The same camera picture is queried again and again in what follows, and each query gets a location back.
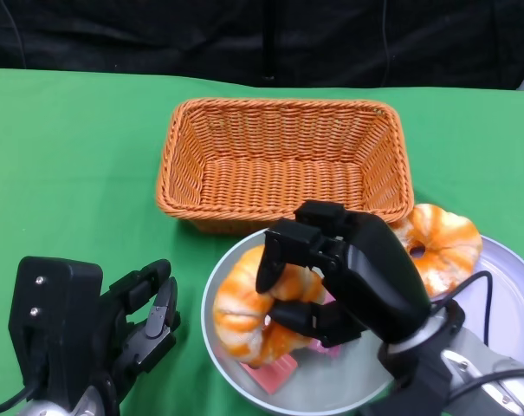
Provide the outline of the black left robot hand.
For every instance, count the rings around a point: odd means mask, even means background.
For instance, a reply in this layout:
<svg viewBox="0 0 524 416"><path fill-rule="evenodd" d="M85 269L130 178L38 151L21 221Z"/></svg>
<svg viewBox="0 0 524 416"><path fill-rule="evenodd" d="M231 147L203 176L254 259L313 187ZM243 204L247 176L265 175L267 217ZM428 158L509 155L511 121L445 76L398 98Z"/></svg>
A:
<svg viewBox="0 0 524 416"><path fill-rule="evenodd" d="M176 344L177 300L178 284L166 259L129 272L100 297L98 345L107 349L102 357L119 398Z"/></svg>

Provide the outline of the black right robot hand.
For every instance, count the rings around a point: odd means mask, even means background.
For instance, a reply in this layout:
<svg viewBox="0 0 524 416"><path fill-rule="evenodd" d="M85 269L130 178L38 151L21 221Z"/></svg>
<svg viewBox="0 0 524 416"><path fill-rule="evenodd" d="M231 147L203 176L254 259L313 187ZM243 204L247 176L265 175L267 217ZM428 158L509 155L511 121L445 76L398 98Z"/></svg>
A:
<svg viewBox="0 0 524 416"><path fill-rule="evenodd" d="M430 316L430 298L409 254L375 214L308 200L265 231L256 291L275 288L288 265L321 271L333 301L279 301L271 319L317 339L325 348L369 329L395 344L411 338Z"/></svg>

